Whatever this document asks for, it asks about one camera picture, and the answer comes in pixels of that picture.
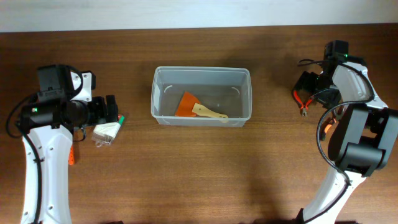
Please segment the clear pack of coloured bits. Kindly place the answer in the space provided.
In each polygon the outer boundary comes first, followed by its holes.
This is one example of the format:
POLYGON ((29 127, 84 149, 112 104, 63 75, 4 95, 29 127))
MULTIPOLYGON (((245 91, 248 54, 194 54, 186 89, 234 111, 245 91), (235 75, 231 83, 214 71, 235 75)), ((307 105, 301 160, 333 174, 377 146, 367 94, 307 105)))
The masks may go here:
POLYGON ((116 122, 96 125, 92 134, 92 140, 95 142, 95 146, 102 147, 112 145, 124 120, 125 116, 119 114, 118 121, 116 122))

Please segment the small red cutting pliers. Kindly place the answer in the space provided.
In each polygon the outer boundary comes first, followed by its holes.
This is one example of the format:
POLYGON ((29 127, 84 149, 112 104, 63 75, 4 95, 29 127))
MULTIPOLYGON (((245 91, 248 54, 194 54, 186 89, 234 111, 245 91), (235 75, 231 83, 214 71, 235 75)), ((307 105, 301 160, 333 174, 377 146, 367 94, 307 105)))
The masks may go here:
POLYGON ((293 99, 295 102, 298 104, 298 107, 300 108, 300 114, 302 116, 307 116, 308 113, 308 107, 312 103, 313 98, 310 97, 307 101, 302 101, 301 98, 299 97, 299 93, 297 90, 293 90, 292 92, 293 99))

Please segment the orange black needle-nose pliers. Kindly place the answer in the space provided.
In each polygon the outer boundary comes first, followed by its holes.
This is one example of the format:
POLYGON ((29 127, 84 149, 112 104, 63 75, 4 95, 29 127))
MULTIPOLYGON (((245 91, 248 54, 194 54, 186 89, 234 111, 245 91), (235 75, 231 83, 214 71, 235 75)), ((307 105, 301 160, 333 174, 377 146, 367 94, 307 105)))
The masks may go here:
POLYGON ((332 117, 328 118, 326 121, 322 123, 320 129, 321 141, 325 140, 328 130, 343 117, 344 113, 345 113, 345 106, 340 106, 339 108, 334 109, 332 111, 332 117))

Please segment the orange scraper wooden handle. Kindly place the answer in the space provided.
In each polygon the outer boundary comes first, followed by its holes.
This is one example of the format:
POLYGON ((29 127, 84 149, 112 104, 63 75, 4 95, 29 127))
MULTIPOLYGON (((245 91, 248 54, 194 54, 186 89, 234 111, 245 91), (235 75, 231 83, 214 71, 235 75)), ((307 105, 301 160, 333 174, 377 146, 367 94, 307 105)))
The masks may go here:
POLYGON ((178 104, 175 116, 178 117, 196 117, 203 116, 208 118, 220 119, 222 123, 227 123, 229 118, 226 114, 221 114, 203 106, 200 100, 193 94, 185 91, 180 103, 178 104))

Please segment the clear plastic container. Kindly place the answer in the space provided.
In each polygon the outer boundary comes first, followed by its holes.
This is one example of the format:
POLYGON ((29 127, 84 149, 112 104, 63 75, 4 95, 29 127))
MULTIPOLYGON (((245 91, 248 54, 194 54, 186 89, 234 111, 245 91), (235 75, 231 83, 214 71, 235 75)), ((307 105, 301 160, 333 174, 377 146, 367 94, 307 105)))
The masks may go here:
POLYGON ((250 72, 245 68, 229 67, 157 67, 150 108, 152 116, 163 125, 242 127, 252 115, 250 72), (186 92, 203 106, 227 117, 175 116, 186 92))

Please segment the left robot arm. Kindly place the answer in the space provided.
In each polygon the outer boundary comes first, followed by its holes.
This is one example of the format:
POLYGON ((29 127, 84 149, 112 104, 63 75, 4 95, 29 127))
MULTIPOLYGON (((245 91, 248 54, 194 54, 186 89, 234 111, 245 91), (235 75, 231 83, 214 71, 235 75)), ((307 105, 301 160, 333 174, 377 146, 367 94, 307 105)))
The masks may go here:
POLYGON ((74 133, 92 126, 98 146, 111 144, 124 118, 113 95, 92 95, 91 71, 49 65, 37 75, 40 90, 28 97, 16 121, 26 158, 21 223, 71 223, 68 167, 74 133))

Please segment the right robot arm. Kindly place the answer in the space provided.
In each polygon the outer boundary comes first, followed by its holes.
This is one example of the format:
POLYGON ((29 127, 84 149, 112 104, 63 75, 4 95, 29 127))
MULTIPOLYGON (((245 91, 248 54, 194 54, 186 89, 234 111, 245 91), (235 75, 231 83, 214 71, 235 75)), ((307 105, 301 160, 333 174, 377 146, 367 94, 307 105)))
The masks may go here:
POLYGON ((329 168, 315 198, 300 209, 294 223, 337 223, 354 190, 386 166, 397 139, 397 110, 380 99, 366 62, 349 54, 346 41, 331 41, 322 60, 306 58, 298 65, 322 68, 320 73, 304 71, 292 96, 302 116, 313 102, 326 109, 315 139, 329 168))

